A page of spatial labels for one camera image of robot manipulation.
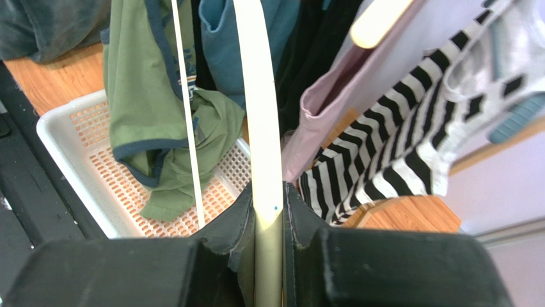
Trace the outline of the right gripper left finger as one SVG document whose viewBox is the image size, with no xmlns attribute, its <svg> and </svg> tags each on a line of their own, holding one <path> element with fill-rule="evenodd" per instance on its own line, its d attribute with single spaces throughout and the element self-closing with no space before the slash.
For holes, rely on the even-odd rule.
<svg viewBox="0 0 545 307">
<path fill-rule="evenodd" d="M 247 185 L 189 237 L 48 242 L 3 306 L 253 306 L 254 230 Z"/>
</svg>

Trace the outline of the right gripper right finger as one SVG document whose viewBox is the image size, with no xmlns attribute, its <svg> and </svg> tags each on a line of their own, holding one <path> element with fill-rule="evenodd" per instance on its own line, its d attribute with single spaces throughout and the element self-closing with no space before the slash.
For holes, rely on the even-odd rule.
<svg viewBox="0 0 545 307">
<path fill-rule="evenodd" d="M 285 306 L 512 306 L 473 237 L 332 227 L 290 183 L 283 223 Z"/>
</svg>

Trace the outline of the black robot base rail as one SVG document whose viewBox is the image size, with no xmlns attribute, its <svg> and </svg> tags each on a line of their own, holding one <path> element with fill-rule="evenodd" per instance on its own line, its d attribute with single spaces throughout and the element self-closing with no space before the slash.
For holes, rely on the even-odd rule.
<svg viewBox="0 0 545 307">
<path fill-rule="evenodd" d="M 1 293 L 39 245 L 105 237 L 45 149 L 39 115 L 1 65 Z"/>
</svg>

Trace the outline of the green tank top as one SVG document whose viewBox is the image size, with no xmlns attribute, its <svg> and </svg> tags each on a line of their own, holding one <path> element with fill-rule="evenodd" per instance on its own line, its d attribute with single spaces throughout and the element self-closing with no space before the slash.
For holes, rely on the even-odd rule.
<svg viewBox="0 0 545 307">
<path fill-rule="evenodd" d="M 150 190 L 140 214 L 158 221 L 172 221 L 195 203 L 180 62 L 201 185 L 241 136 L 244 118 L 227 96 L 196 87 L 193 2 L 178 2 L 179 30 L 171 8 L 170 1 L 113 1 L 110 25 L 100 34 L 113 156 Z"/>
</svg>

